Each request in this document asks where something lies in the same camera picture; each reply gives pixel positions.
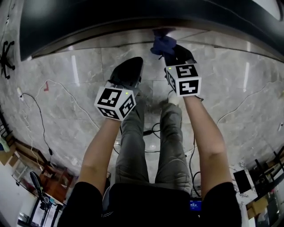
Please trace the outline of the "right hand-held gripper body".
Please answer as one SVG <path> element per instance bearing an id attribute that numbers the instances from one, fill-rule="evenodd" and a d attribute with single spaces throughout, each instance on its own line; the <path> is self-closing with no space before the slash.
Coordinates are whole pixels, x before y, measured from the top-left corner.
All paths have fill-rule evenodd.
<path id="1" fill-rule="evenodd" d="M 166 79 L 178 97 L 196 96 L 201 91 L 200 66 L 197 63 L 165 67 Z"/>

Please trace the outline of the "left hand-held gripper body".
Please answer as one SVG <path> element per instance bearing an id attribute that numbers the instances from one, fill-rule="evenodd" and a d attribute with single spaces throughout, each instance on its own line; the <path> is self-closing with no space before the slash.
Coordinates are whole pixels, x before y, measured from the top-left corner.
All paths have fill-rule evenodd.
<path id="1" fill-rule="evenodd" d="M 126 82 L 108 80 L 99 88 L 94 106 L 102 116 L 123 121 L 136 106 L 139 83 L 127 85 Z"/>

